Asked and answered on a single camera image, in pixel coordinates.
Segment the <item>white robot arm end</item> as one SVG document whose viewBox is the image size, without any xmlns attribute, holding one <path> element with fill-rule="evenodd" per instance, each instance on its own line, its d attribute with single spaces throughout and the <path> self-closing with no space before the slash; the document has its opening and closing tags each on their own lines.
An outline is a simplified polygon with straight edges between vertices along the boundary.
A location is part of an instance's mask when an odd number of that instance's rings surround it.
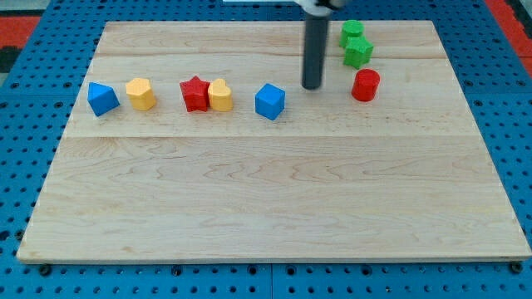
<svg viewBox="0 0 532 299">
<path fill-rule="evenodd" d="M 293 0 L 307 14 L 315 17 L 327 17 L 332 12 L 343 9 L 351 0 Z"/>
</svg>

